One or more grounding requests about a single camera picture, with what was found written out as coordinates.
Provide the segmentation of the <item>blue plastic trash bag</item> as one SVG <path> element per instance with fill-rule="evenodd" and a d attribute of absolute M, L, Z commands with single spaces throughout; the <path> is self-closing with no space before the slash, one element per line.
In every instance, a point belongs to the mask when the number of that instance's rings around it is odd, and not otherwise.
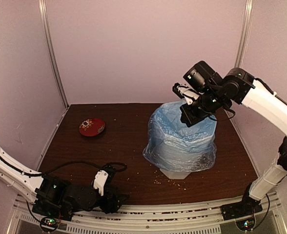
<path fill-rule="evenodd" d="M 199 172 L 212 168 L 216 160 L 217 123 L 206 118 L 194 126 L 181 122 L 184 100 L 158 107 L 148 122 L 148 143 L 143 156 L 156 167 L 170 172 Z"/>

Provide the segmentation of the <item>right aluminium corner post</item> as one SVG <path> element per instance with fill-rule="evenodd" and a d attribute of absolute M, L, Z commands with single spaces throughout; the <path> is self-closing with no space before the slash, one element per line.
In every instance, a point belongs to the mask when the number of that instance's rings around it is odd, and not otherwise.
<path fill-rule="evenodd" d="M 252 13 L 253 13 L 253 6 L 254 6 L 254 0 L 246 0 L 246 7 L 245 7 L 245 13 L 244 13 L 244 18 L 243 18 L 243 25 L 242 25 L 242 30 L 241 30 L 241 36 L 239 40 L 239 46 L 237 50 L 237 55 L 235 59 L 235 68 L 238 70 L 241 65 L 243 64 L 243 58 L 245 51 L 247 49 L 247 44 L 248 44 L 248 39 L 249 39 L 249 34 L 250 34 L 250 29 L 251 29 L 251 22 L 252 22 Z M 252 84 L 252 81 L 249 81 L 249 76 L 247 73 L 242 76 L 241 78 L 244 78 L 243 81 L 240 81 L 239 84 L 244 85 L 243 91 L 249 91 L 250 86 L 246 87 L 246 84 Z M 226 110 L 229 113 L 232 113 L 232 116 L 230 118 L 235 116 L 235 111 L 228 109 Z"/>

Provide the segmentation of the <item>aluminium front rail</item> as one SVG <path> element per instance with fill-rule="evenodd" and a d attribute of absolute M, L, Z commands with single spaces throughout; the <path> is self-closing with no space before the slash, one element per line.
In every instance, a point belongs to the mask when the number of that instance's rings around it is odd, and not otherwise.
<path fill-rule="evenodd" d="M 262 199 L 254 234 L 286 234 L 287 228 L 276 193 Z M 125 205 L 115 214 L 96 208 L 62 221 L 58 234 L 244 234 L 235 220 L 224 221 L 220 207 L 241 197 L 174 205 Z"/>

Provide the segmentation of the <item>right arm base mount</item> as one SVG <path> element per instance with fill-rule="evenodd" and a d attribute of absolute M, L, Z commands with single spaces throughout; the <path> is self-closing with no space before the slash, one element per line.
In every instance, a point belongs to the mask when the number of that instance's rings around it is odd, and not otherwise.
<path fill-rule="evenodd" d="M 242 202 L 236 202 L 221 206 L 224 221 L 235 220 L 236 226 L 241 231 L 251 231 L 256 226 L 255 215 L 261 212 L 261 205 L 252 206 Z"/>

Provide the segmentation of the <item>aluminium corner post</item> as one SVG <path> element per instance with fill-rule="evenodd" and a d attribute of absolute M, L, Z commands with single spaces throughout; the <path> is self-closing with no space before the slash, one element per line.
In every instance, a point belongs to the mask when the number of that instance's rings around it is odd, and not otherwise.
<path fill-rule="evenodd" d="M 241 30 L 241 36 L 239 40 L 239 46 L 237 50 L 237 55 L 235 59 L 235 68 L 238 70 L 241 65 L 243 64 L 243 58 L 245 51 L 247 49 L 247 44 L 248 44 L 248 39 L 249 39 L 249 34 L 250 34 L 250 29 L 251 29 L 251 22 L 252 22 L 252 13 L 253 13 L 253 6 L 254 6 L 254 0 L 246 0 L 246 7 L 245 7 L 245 13 L 244 13 L 244 18 L 243 18 L 243 25 L 242 25 L 242 30 Z M 240 81 L 239 84 L 244 85 L 243 91 L 249 91 L 250 86 L 246 87 L 246 84 L 252 84 L 252 81 L 249 81 L 249 76 L 247 73 L 242 76 L 241 78 L 244 78 L 243 81 Z M 226 110 L 229 113 L 232 113 L 232 116 L 230 118 L 235 116 L 235 111 L 228 109 Z"/>
<path fill-rule="evenodd" d="M 54 79 L 56 81 L 57 89 L 58 89 L 58 92 L 61 96 L 61 100 L 63 102 L 63 105 L 64 105 L 65 109 L 68 109 L 69 103 L 68 103 L 68 100 L 67 100 L 67 97 L 65 94 L 63 84 L 62 84 L 59 68 L 57 65 L 56 55 L 55 55 L 55 51 L 54 51 L 54 47 L 53 47 L 53 41 L 52 41 L 52 37 L 51 37 L 46 1 L 45 0 L 39 0 L 38 3 L 39 3 L 39 11 L 40 11 L 41 20 L 42 20 L 43 29 L 44 29 L 44 35 L 45 35 L 48 53 L 49 53 L 49 60 L 50 60 L 50 64 L 52 67 Z"/>

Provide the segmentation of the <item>left aluminium corner post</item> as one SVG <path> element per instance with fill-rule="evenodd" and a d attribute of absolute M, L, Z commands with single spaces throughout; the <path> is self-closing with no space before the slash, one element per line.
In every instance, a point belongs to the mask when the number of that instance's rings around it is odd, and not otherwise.
<path fill-rule="evenodd" d="M 53 47 L 53 41 L 52 41 L 52 37 L 51 37 L 46 1 L 45 0 L 39 0 L 38 3 L 39 3 L 39 11 L 40 11 L 41 20 L 42 20 L 43 29 L 44 29 L 44 35 L 45 35 L 48 53 L 49 53 L 49 60 L 50 60 L 50 64 L 52 67 L 54 79 L 56 81 L 57 89 L 58 89 L 58 92 L 61 96 L 61 100 L 63 102 L 63 105 L 64 105 L 65 109 L 68 109 L 69 103 L 68 103 L 68 100 L 67 100 L 67 97 L 65 94 L 63 84 L 62 84 L 59 68 L 57 65 L 56 55 L 55 55 L 55 51 L 54 51 L 54 47 Z"/>

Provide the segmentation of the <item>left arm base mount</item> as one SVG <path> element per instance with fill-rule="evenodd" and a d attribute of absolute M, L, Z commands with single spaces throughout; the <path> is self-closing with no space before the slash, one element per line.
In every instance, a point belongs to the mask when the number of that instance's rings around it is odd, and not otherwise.
<path fill-rule="evenodd" d="M 56 231 L 62 221 L 71 221 L 73 217 L 71 211 L 65 209 L 59 210 L 36 203 L 32 204 L 32 208 L 29 211 L 32 217 L 39 223 L 40 228 L 47 233 Z"/>

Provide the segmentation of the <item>red patterned plate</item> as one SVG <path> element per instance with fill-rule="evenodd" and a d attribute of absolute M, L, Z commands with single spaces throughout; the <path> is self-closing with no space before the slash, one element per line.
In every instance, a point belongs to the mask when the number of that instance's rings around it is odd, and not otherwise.
<path fill-rule="evenodd" d="M 85 137 L 95 137 L 105 129 L 105 122 L 99 118 L 84 120 L 79 126 L 79 132 Z"/>

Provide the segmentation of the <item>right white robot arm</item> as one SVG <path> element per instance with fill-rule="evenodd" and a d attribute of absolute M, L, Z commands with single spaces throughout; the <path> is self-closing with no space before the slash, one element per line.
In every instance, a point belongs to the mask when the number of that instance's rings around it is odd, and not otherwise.
<path fill-rule="evenodd" d="M 225 77 L 221 77 L 202 60 L 190 68 L 183 78 L 187 84 L 175 83 L 172 91 L 186 100 L 180 110 L 181 122 L 187 127 L 212 118 L 220 108 L 235 114 L 231 109 L 235 102 L 257 112 L 285 135 L 276 164 L 247 186 L 242 201 L 238 203 L 238 212 L 248 215 L 287 176 L 287 103 L 260 78 L 241 68 L 233 68 Z"/>

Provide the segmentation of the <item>white faceted trash bin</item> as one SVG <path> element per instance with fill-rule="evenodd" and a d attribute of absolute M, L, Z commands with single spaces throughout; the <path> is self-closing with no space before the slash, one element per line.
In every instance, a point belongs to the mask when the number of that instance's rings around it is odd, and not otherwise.
<path fill-rule="evenodd" d="M 167 178 L 173 179 L 173 180 L 184 180 L 190 175 L 190 172 L 172 172 L 172 171 L 167 171 L 167 170 L 164 170 L 164 169 L 160 169 L 160 171 Z"/>

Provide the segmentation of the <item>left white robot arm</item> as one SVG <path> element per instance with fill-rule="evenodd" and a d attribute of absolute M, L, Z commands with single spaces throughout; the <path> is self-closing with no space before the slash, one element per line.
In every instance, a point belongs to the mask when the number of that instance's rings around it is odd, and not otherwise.
<path fill-rule="evenodd" d="M 51 176 L 52 172 L 75 163 L 98 169 L 91 185 L 76 185 Z M 0 180 L 17 191 L 27 202 L 32 203 L 33 212 L 48 217 L 60 215 L 70 220 L 73 213 L 89 212 L 97 207 L 106 214 L 115 213 L 129 199 L 129 195 L 121 194 L 111 181 L 116 173 L 126 169 L 127 166 L 119 162 L 98 166 L 77 160 L 40 173 L 12 158 L 0 146 Z"/>

